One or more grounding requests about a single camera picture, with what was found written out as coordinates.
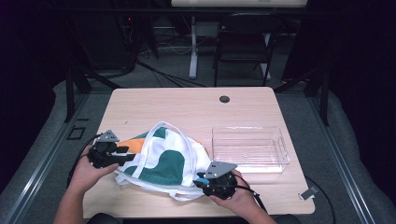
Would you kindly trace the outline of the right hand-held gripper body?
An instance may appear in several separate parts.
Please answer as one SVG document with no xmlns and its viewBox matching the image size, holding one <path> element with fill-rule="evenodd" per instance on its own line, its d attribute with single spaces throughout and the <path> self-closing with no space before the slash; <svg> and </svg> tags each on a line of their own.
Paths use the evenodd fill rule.
<svg viewBox="0 0 396 224">
<path fill-rule="evenodd" d="M 201 177 L 207 179 L 209 184 L 203 190 L 206 196 L 214 195 L 222 200 L 231 198 L 235 191 L 237 181 L 232 173 L 237 167 L 234 163 L 212 161 Z"/>
</svg>

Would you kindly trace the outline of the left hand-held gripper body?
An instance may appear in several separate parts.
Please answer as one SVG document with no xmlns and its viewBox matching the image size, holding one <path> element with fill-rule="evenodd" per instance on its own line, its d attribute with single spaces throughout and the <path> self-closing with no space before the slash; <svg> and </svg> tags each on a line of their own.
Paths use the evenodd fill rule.
<svg viewBox="0 0 396 224">
<path fill-rule="evenodd" d="M 120 139 L 111 130 L 97 134 L 94 139 L 88 159 L 95 168 L 104 168 L 115 163 L 122 166 L 125 163 L 125 157 L 120 156 L 121 148 L 117 145 Z"/>
</svg>

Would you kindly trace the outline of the white green orange tote bag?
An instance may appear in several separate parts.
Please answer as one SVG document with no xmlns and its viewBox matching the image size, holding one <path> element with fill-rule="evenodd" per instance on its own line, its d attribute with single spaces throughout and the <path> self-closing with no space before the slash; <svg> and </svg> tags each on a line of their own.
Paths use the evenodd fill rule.
<svg viewBox="0 0 396 224">
<path fill-rule="evenodd" d="M 194 185 L 198 174 L 207 170 L 211 160 L 205 147 L 168 122 L 157 123 L 146 133 L 119 142 L 134 155 L 116 171 L 118 185 L 163 192 L 186 202 L 202 197 Z"/>
</svg>

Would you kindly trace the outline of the person's left hand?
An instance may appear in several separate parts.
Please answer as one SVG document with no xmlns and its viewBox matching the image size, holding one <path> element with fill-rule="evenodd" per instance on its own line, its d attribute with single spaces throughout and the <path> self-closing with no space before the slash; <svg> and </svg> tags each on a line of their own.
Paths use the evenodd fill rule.
<svg viewBox="0 0 396 224">
<path fill-rule="evenodd" d="M 114 172 L 119 165 L 117 163 L 111 164 L 105 168 L 95 168 L 90 164 L 88 153 L 92 146 L 87 146 L 83 150 L 82 156 L 78 160 L 78 164 L 73 173 L 69 189 L 75 191 L 86 192 L 92 188 L 100 178 Z"/>
</svg>

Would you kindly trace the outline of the person's right hand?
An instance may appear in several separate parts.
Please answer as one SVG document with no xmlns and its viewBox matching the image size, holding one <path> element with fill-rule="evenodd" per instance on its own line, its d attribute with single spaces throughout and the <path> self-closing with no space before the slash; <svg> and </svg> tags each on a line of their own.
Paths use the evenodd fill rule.
<svg viewBox="0 0 396 224">
<path fill-rule="evenodd" d="M 245 181 L 240 172 L 232 170 L 237 180 L 238 188 L 234 195 L 227 200 L 222 200 L 216 196 L 210 196 L 210 199 L 223 208 L 227 208 L 240 217 L 251 215 L 262 209 L 257 205 L 253 194 L 248 190 L 249 183 Z"/>
</svg>

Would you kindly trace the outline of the clear plastic box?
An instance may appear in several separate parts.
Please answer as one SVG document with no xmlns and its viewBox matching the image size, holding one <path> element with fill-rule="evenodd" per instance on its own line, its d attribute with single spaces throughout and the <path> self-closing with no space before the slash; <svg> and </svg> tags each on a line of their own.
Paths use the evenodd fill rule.
<svg viewBox="0 0 396 224">
<path fill-rule="evenodd" d="M 241 173 L 282 173 L 290 164 L 277 127 L 225 127 L 212 130 L 212 159 L 234 163 Z"/>
</svg>

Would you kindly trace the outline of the person's dark knee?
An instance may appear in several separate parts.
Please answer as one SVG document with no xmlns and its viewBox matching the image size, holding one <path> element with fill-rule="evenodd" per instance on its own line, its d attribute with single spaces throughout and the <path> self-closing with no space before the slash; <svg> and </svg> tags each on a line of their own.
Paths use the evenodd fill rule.
<svg viewBox="0 0 396 224">
<path fill-rule="evenodd" d="M 98 213 L 91 217 L 86 224 L 120 224 L 119 221 L 108 214 Z"/>
</svg>

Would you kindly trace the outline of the black metal stand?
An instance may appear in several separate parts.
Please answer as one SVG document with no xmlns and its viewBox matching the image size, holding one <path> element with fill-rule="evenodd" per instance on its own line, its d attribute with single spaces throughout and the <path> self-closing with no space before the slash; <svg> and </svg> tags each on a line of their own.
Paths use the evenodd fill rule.
<svg viewBox="0 0 396 224">
<path fill-rule="evenodd" d="M 100 83 L 108 86 L 110 89 L 115 90 L 119 89 L 120 85 L 113 83 L 105 77 L 100 76 L 93 70 L 88 67 L 71 61 L 69 64 L 68 71 L 65 75 L 65 88 L 66 88 L 66 118 L 64 120 L 65 123 L 71 120 L 71 118 L 75 114 L 75 91 L 74 87 L 77 87 L 78 90 L 83 94 L 88 94 L 92 90 L 92 86 L 88 81 L 88 78 L 93 78 Z"/>
<path fill-rule="evenodd" d="M 304 95 L 314 97 L 320 91 L 319 117 L 325 126 L 329 125 L 328 121 L 328 102 L 329 102 L 329 80 L 330 74 L 325 67 L 314 68 L 274 89 L 274 92 L 280 93 L 297 85 L 303 80 L 308 80 L 305 86 Z"/>
</svg>

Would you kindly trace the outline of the grey tape strip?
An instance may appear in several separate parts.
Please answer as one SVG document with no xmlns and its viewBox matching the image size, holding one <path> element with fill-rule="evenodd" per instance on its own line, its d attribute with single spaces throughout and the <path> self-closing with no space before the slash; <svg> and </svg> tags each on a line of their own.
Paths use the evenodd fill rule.
<svg viewBox="0 0 396 224">
<path fill-rule="evenodd" d="M 313 199 L 315 197 L 315 194 L 318 193 L 318 189 L 313 186 L 310 189 L 307 189 L 306 191 L 304 191 L 303 193 L 299 194 L 299 197 L 302 200 L 307 200 L 307 199 Z"/>
</svg>

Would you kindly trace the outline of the white desk leg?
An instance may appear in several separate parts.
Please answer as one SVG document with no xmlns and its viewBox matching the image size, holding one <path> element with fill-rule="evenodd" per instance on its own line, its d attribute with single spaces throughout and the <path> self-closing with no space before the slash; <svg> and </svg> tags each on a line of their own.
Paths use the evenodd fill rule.
<svg viewBox="0 0 396 224">
<path fill-rule="evenodd" d="M 198 64 L 198 53 L 197 53 L 197 37 L 196 37 L 196 20 L 194 17 L 191 18 L 191 63 L 189 78 L 197 78 L 197 64 Z"/>
</svg>

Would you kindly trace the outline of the black folding chair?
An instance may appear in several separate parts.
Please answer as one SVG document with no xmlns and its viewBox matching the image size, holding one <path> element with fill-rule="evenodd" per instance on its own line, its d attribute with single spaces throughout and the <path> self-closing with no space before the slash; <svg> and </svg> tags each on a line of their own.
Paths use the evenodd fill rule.
<svg viewBox="0 0 396 224">
<path fill-rule="evenodd" d="M 240 12 L 225 16 L 217 30 L 214 86 L 218 85 L 219 63 L 265 64 L 262 75 L 265 85 L 276 38 L 282 29 L 283 20 L 274 14 Z"/>
</svg>

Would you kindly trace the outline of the aluminium floor rail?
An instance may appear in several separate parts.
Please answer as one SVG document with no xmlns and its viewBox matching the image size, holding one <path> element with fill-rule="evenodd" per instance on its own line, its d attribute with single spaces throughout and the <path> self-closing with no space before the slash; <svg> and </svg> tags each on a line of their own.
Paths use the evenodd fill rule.
<svg viewBox="0 0 396 224">
<path fill-rule="evenodd" d="M 66 98 L 57 96 L 47 121 L 6 188 L 0 194 L 0 224 L 20 224 L 58 157 L 73 123 L 90 95 L 75 100 L 71 118 L 66 118 Z"/>
<path fill-rule="evenodd" d="M 336 143 L 336 140 L 332 134 L 330 126 L 326 126 L 319 114 L 319 105 L 315 98 L 308 97 L 307 102 L 314 113 L 314 117 L 318 122 L 318 126 L 322 130 L 330 146 L 330 154 L 341 177 L 343 185 L 346 189 L 349 200 L 352 202 L 355 211 L 361 221 L 361 224 L 376 224 L 373 214 L 371 213 L 366 201 L 363 198 L 360 188 L 358 187 L 355 178 L 350 172 L 349 166 L 340 150 L 340 147 Z"/>
</svg>

